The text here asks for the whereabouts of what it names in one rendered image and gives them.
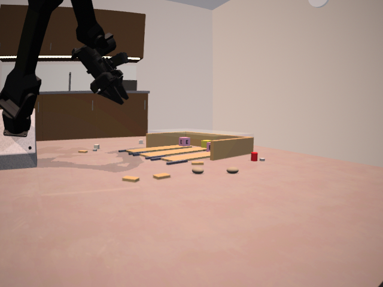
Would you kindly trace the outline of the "yellow cube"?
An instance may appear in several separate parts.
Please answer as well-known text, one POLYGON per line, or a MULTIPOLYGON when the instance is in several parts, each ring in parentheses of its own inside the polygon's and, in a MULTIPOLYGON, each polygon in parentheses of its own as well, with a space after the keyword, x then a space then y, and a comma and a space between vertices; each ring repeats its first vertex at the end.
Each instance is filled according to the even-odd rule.
POLYGON ((207 140, 201 141, 201 148, 206 148, 206 143, 207 142, 211 142, 211 141, 207 141, 207 140))

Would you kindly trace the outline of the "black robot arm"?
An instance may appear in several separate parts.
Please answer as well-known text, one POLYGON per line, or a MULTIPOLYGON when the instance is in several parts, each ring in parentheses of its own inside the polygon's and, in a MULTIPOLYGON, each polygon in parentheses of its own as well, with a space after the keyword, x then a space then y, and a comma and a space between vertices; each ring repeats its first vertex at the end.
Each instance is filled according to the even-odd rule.
MULTIPOLYGON (((38 56, 52 11, 63 0, 28 0, 28 10, 22 29, 14 69, 7 75, 0 92, 0 107, 3 109, 4 136, 27 137, 31 127, 31 115, 39 95, 41 79, 35 75, 38 56)), ((105 56, 116 48, 113 34, 105 34, 97 23, 92 0, 71 0, 77 19, 77 40, 85 44, 73 48, 71 60, 78 58, 87 68, 97 57, 105 56)), ((125 52, 113 57, 103 57, 106 69, 128 63, 125 52)))

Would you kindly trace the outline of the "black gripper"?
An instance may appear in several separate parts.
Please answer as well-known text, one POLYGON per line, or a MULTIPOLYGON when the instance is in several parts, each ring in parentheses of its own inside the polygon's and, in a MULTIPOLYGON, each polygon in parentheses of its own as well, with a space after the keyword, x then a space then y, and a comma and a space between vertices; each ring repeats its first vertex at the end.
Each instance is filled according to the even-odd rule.
POLYGON ((94 94, 100 89, 99 95, 121 105, 124 104, 122 98, 125 100, 129 98, 123 86, 123 73, 119 69, 107 70, 101 56, 89 63, 86 72, 95 79, 90 84, 90 89, 94 94))

